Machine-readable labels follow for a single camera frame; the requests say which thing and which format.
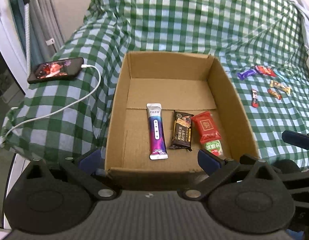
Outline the red square snack packet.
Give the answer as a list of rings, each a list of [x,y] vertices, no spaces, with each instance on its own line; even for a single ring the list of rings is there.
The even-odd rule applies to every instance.
[[[218,127],[209,111],[194,115],[191,119],[198,130],[201,144],[221,139]]]

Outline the yellow snack bar wrapper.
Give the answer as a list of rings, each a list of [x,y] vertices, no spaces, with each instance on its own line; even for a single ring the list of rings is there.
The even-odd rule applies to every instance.
[[[288,87],[287,85],[284,85],[284,84],[282,84],[278,81],[274,81],[274,80],[270,81],[270,87],[279,89],[279,90],[285,92],[288,95],[290,95],[291,91],[292,91],[291,87]]]

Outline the purple chocolate bar wrapper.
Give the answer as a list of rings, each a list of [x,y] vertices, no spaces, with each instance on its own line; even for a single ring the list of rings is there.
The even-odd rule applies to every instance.
[[[237,77],[240,79],[240,80],[244,80],[250,76],[253,76],[257,74],[257,71],[255,69],[249,69],[249,70],[246,70],[244,72],[241,72],[241,73],[237,73]]]

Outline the green white snack packet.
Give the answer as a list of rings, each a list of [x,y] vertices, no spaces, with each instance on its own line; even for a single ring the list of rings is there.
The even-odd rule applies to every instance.
[[[209,151],[213,155],[219,157],[220,159],[225,159],[225,155],[220,140],[205,142],[203,146],[205,150]]]

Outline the dark brown chocolate packet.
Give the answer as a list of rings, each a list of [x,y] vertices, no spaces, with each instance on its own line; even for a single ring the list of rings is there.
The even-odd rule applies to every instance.
[[[192,117],[193,114],[174,111],[173,133],[169,149],[192,151]]]

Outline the small red orange candy bar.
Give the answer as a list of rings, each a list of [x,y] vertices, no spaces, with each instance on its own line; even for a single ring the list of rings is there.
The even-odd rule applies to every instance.
[[[278,92],[276,92],[275,90],[269,88],[268,90],[268,93],[273,96],[274,98],[278,99],[278,100],[281,100],[282,99],[282,95]]]

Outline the purple white stick pouch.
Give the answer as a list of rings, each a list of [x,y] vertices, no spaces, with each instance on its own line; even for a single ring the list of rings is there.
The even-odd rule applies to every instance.
[[[165,145],[163,121],[161,117],[161,104],[148,103],[149,133],[150,133],[150,159],[164,160],[168,158]]]

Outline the red white black snack stick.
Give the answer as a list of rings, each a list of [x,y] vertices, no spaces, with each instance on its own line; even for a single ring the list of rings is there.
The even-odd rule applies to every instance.
[[[259,102],[258,102],[258,99],[257,99],[257,91],[255,89],[251,90],[251,96],[252,96],[251,106],[254,107],[254,108],[258,108]]]

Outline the light blue stick packet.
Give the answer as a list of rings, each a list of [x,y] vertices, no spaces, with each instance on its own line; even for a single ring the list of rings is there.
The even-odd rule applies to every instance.
[[[276,73],[276,75],[280,78],[280,79],[282,79],[283,81],[285,81],[285,83],[288,83],[289,82],[289,80],[286,78],[286,77],[284,77],[280,72],[275,72]]]

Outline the brown cardboard box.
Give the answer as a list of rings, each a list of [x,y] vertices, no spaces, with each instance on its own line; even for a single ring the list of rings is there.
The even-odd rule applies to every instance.
[[[209,111],[225,157],[259,155],[241,99],[216,57],[131,51],[123,59],[116,87],[105,160],[107,175],[125,189],[174,190],[204,177],[197,162],[198,132],[192,135],[191,150],[168,150],[167,159],[150,159],[148,103],[162,106],[166,144],[172,139],[175,111]]]

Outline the red wide snack packet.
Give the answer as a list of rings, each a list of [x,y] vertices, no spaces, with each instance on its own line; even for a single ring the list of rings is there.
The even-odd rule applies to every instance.
[[[262,75],[267,75],[271,77],[276,77],[274,70],[266,66],[255,66],[255,70]]]

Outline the black smartphone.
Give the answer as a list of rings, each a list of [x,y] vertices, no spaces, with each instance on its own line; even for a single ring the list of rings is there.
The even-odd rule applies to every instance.
[[[72,80],[81,72],[83,64],[84,59],[82,57],[41,63],[31,72],[27,81],[29,84],[34,84],[56,80]]]

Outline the green checkered cloth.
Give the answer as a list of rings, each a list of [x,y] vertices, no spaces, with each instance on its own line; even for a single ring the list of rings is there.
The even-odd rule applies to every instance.
[[[285,130],[309,133],[309,69],[301,14],[288,0],[91,0],[84,23],[53,56],[82,57],[88,68],[72,81],[30,86],[3,121],[0,146],[27,159],[58,161],[106,149],[111,108],[124,55],[178,51],[217,57],[250,121],[259,156],[291,159],[309,169],[309,151],[281,140]],[[255,66],[280,72],[244,80]],[[291,94],[270,81],[291,87]],[[278,100],[271,88],[282,95]],[[259,107],[251,106],[251,90]]]

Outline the grey curtain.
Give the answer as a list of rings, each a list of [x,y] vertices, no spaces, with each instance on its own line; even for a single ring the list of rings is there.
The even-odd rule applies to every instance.
[[[26,49],[23,0],[9,0],[15,27],[23,50]],[[31,65],[48,62],[64,44],[53,0],[30,0]]]

